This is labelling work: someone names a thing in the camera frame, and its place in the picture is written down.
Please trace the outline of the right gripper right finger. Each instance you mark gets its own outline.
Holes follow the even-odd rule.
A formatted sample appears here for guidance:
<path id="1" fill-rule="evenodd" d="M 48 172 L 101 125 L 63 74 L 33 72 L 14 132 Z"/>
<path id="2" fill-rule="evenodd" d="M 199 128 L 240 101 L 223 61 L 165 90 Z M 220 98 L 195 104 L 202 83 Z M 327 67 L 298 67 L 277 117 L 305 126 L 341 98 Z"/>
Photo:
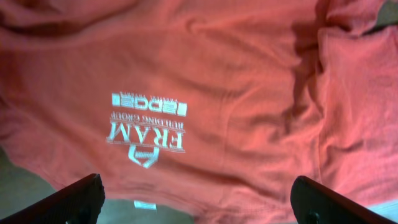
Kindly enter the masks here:
<path id="1" fill-rule="evenodd" d="M 397 224 L 303 175 L 292 185 L 290 203 L 299 224 Z"/>

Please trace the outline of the orange printed t-shirt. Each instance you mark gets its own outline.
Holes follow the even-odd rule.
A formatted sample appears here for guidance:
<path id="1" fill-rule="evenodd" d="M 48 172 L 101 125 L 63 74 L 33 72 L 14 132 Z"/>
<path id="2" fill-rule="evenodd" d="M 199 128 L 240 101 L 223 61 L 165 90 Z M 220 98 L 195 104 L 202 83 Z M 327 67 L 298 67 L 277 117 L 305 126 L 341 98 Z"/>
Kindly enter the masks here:
<path id="1" fill-rule="evenodd" d="M 305 175 L 397 198 L 397 27 L 384 1 L 1 2 L 1 146 L 62 189 L 198 223 L 294 219 Z"/>

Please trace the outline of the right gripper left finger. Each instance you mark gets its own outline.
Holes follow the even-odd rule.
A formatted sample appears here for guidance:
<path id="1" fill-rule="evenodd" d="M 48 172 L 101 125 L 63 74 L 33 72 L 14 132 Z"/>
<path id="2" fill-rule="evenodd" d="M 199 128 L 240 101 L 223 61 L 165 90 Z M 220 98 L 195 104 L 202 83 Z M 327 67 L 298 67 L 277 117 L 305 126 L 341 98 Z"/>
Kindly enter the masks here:
<path id="1" fill-rule="evenodd" d="M 100 175 L 90 174 L 1 219 L 1 224 L 96 224 L 104 201 Z"/>

